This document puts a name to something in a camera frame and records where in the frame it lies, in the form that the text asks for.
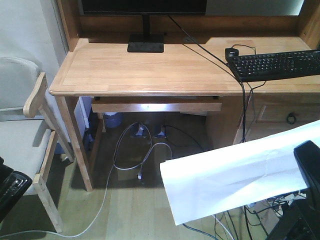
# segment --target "drawer handle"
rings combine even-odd
[[[288,116],[286,117],[286,122],[290,125],[293,125],[297,122],[297,117],[293,112],[290,112]]]

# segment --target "white wall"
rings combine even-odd
[[[36,63],[52,83],[68,52],[56,0],[0,0],[0,55]],[[55,98],[48,102],[66,133]],[[75,110],[80,132],[84,132],[81,108]]]
[[[296,16],[304,0],[207,0],[206,15]]]

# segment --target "chair cushion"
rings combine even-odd
[[[0,122],[0,156],[4,164],[34,179],[44,160],[50,133],[44,120]],[[31,185],[25,195],[35,193]]]
[[[23,58],[0,56],[0,73],[0,112],[21,109],[35,86],[39,67]]]

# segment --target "monitor base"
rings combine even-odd
[[[128,53],[163,53],[164,50],[163,34],[150,34],[148,37],[143,34],[130,35]]]

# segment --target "white cable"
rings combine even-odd
[[[101,203],[101,207],[99,209],[99,211],[97,212],[97,214],[95,215],[94,219],[92,220],[92,222],[88,225],[88,227],[83,230],[82,232],[76,234],[76,235],[63,235],[63,234],[60,234],[60,233],[57,233],[57,232],[54,232],[54,231],[45,231],[45,230],[28,230],[28,231],[19,231],[19,232],[15,232],[15,233],[10,233],[10,234],[7,234],[7,235],[2,235],[0,236],[0,239],[2,238],[6,238],[6,237],[11,237],[11,236],[14,236],[14,235],[20,235],[20,234],[26,234],[26,233],[46,233],[46,234],[52,234],[52,235],[56,235],[56,236],[59,236],[59,237],[62,237],[62,238],[67,238],[67,239],[72,239],[72,238],[76,238],[76,237],[79,237],[81,236],[82,234],[84,234],[93,224],[94,222],[96,221],[96,219],[98,218],[99,214],[101,213],[102,211],[102,208],[105,204],[105,201],[106,201],[106,195],[107,195],[107,188],[108,188],[108,183],[109,183],[109,179],[110,179],[110,175],[111,175],[111,172],[112,170],[114,169],[114,166],[111,167],[111,170],[108,174],[108,178],[107,178],[107,181],[106,181],[106,184],[105,184],[105,191],[104,191],[104,196],[103,196],[103,201]]]
[[[212,217],[214,217],[214,219],[223,227],[223,229],[229,234],[231,239],[235,240],[234,237],[232,236],[232,234],[230,233],[230,231],[226,228],[226,226],[223,225],[223,223],[221,221],[219,221],[219,219],[215,215],[212,215]]]
[[[148,135],[149,135],[149,139],[150,139],[150,148],[147,152],[147,154],[152,150],[153,146],[152,146],[152,137],[151,137],[151,133],[149,131],[149,129],[147,128],[147,126],[145,126],[144,124],[142,123],[139,123],[139,122],[135,122],[133,124],[131,124],[130,126],[128,126],[121,134],[121,136],[119,137],[118,139],[118,142],[116,143],[116,147],[115,147],[115,151],[114,151],[114,154],[113,154],[113,165],[116,169],[118,170],[132,170],[132,169],[135,169],[137,167],[139,167],[140,165],[144,164],[144,162],[146,161],[146,157],[144,157],[144,159],[142,160],[142,162],[140,162],[139,164],[135,165],[135,166],[132,166],[132,167],[128,167],[128,168],[122,168],[122,167],[119,167],[116,165],[116,158],[117,158],[117,154],[118,154],[118,150],[119,150],[119,146],[120,146],[120,143],[122,141],[122,139],[124,138],[125,134],[127,133],[127,131],[132,128],[135,124],[140,124],[144,127],[144,129],[146,129],[146,131],[148,132]]]
[[[0,239],[6,238],[6,237],[15,236],[15,235],[20,235],[20,234],[26,234],[26,233],[46,233],[46,234],[52,234],[52,235],[56,235],[56,236],[59,236],[59,237],[62,237],[62,238],[68,238],[68,239],[77,238],[77,237],[81,236],[82,234],[84,234],[84,233],[94,224],[94,222],[96,221],[96,219],[98,218],[98,216],[100,215],[100,213],[101,213],[101,211],[102,211],[102,209],[103,209],[103,206],[104,206],[105,201],[106,201],[107,189],[108,189],[108,184],[109,184],[111,172],[112,172],[112,170],[113,170],[114,168],[120,169],[120,168],[118,168],[118,167],[115,165],[115,163],[116,163],[116,156],[117,156],[117,153],[118,153],[118,149],[119,149],[120,143],[121,143],[124,135],[127,133],[127,131],[128,131],[132,126],[134,126],[136,123],[137,123],[137,122],[135,122],[135,123],[131,124],[130,126],[128,126],[128,127],[122,132],[121,136],[119,137],[119,139],[118,139],[118,141],[117,141],[116,148],[115,148],[114,153],[113,153],[113,165],[112,165],[112,167],[111,167],[111,169],[110,169],[110,172],[109,172],[109,174],[108,174],[107,181],[106,181],[106,184],[105,184],[105,191],[104,191],[103,201],[102,201],[102,203],[101,203],[101,206],[100,206],[99,211],[97,212],[97,214],[95,215],[94,219],[92,220],[92,222],[88,225],[88,227],[87,227],[85,230],[83,230],[82,232],[80,232],[80,233],[78,233],[78,234],[76,234],[76,235],[63,235],[63,234],[60,234],[60,233],[57,233],[57,232],[54,232],[54,231],[46,231],[46,230],[27,230],[27,231],[19,231],[19,232],[14,232],[14,233],[2,235],[2,236],[0,236]],[[149,134],[149,137],[150,137],[150,148],[149,148],[147,154],[145,155],[145,157],[143,158],[143,161],[142,161],[141,163],[139,163],[138,165],[136,165],[136,166],[134,166],[134,167],[123,168],[123,169],[120,169],[120,170],[131,170],[131,169],[134,169],[134,168],[136,168],[136,167],[138,167],[138,166],[140,166],[140,165],[141,165],[141,169],[142,169],[142,166],[143,166],[144,162],[147,160],[147,158],[149,157],[152,149],[153,149],[156,145],[160,145],[160,144],[166,145],[166,146],[169,148],[170,154],[171,154],[171,158],[172,158],[172,150],[171,150],[170,146],[169,146],[168,144],[164,143],[164,142],[158,142],[158,143],[152,145],[152,143],[151,143],[152,137],[151,137],[151,133],[150,133],[149,129],[148,129],[144,124],[142,124],[142,126],[145,127],[145,129],[147,130],[147,132],[148,132],[148,134]]]

